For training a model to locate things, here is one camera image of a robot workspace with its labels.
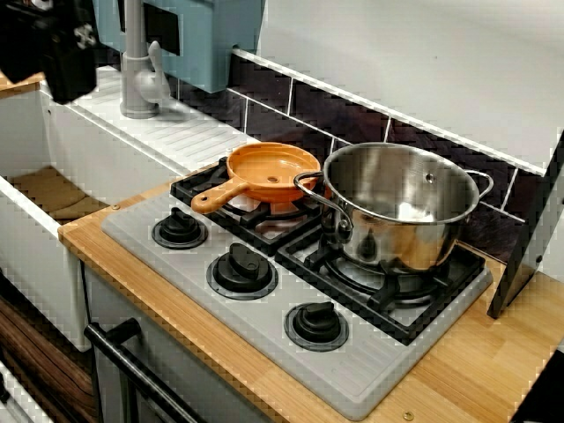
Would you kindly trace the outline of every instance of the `white wall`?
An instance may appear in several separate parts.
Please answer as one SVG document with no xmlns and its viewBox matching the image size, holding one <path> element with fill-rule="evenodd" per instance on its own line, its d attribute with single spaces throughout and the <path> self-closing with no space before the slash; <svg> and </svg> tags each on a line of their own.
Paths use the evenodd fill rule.
<svg viewBox="0 0 564 423">
<path fill-rule="evenodd" d="M 258 55 L 542 170 L 564 126 L 561 4 L 267 0 Z"/>
</svg>

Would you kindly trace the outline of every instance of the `blue cabinet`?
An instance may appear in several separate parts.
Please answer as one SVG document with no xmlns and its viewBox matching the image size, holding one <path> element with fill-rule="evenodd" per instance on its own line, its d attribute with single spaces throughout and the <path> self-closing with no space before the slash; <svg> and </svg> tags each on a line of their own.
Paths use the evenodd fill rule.
<svg viewBox="0 0 564 423">
<path fill-rule="evenodd" d="M 93 3 L 100 42 L 123 53 L 125 33 L 120 23 L 122 15 L 118 1 L 93 0 Z M 178 50 L 167 51 L 163 46 L 164 71 L 208 93 L 224 90 L 229 82 L 233 47 L 256 52 L 264 2 L 145 0 L 145 4 L 154 6 L 153 9 L 170 12 L 178 18 L 175 22 L 178 25 Z"/>
</svg>

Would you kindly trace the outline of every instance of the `stainless steel pot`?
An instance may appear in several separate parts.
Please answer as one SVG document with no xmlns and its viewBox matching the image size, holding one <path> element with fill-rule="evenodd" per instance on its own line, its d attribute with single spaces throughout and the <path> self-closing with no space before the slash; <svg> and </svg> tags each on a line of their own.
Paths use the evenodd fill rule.
<svg viewBox="0 0 564 423">
<path fill-rule="evenodd" d="M 468 174 L 488 187 L 480 193 Z M 323 177 L 325 197 L 300 183 L 309 177 Z M 299 174 L 294 184 L 323 204 L 323 231 L 349 259 L 403 273 L 447 259 L 494 180 L 418 148 L 366 143 L 332 153 L 322 172 Z"/>
</svg>

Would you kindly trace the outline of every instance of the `black knob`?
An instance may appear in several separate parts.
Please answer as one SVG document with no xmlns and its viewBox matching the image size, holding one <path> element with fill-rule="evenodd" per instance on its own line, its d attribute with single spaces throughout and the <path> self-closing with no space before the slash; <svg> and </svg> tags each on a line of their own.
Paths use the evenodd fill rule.
<svg viewBox="0 0 564 423">
<path fill-rule="evenodd" d="M 256 280 L 260 267 L 260 256 L 241 244 L 229 248 L 229 263 L 237 273 L 247 279 Z"/>
<path fill-rule="evenodd" d="M 160 226 L 160 236 L 165 241 L 178 244 L 193 242 L 201 234 L 201 227 L 196 219 L 186 214 L 178 207 L 174 207 Z"/>
<path fill-rule="evenodd" d="M 273 270 L 266 258 L 235 243 L 218 260 L 213 276 L 228 291 L 254 293 L 270 284 Z"/>
<path fill-rule="evenodd" d="M 298 335 L 314 343 L 334 341 L 341 333 L 341 323 L 330 301 L 302 307 L 294 318 L 293 327 Z"/>
</svg>

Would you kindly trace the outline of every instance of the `frying pan handle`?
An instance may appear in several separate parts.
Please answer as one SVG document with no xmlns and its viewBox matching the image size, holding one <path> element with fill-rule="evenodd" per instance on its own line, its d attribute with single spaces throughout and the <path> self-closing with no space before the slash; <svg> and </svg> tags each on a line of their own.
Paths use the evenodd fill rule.
<svg viewBox="0 0 564 423">
<path fill-rule="evenodd" d="M 190 207 L 196 213 L 213 213 L 247 189 L 249 189 L 249 183 L 235 176 L 229 181 L 192 198 Z"/>
<path fill-rule="evenodd" d="M 494 187 L 494 179 L 489 175 L 489 174 L 485 174 L 483 172 L 478 172 L 477 170 L 465 170 L 465 172 L 467 174 L 476 174 L 478 176 L 482 176 L 483 178 L 487 179 L 487 188 L 484 189 L 482 192 L 479 193 L 479 199 L 481 200 L 482 198 L 484 198 L 484 196 L 490 192 L 492 190 L 492 188 Z"/>
<path fill-rule="evenodd" d="M 297 189 L 304 192 L 314 200 L 318 201 L 319 203 L 325 204 L 326 206 L 330 207 L 333 210 L 338 211 L 341 214 L 341 221 L 338 223 L 338 230 L 343 233 L 350 233 L 353 230 L 353 223 L 351 222 L 351 218 L 349 215 L 344 211 L 341 207 L 333 203 L 332 201 L 328 200 L 327 198 L 316 194 L 310 189 L 307 189 L 305 186 L 301 184 L 302 179 L 306 178 L 320 178 L 323 176 L 323 172 L 305 172 L 303 174 L 298 174 L 295 178 L 293 178 L 293 184 L 296 186 Z"/>
</svg>

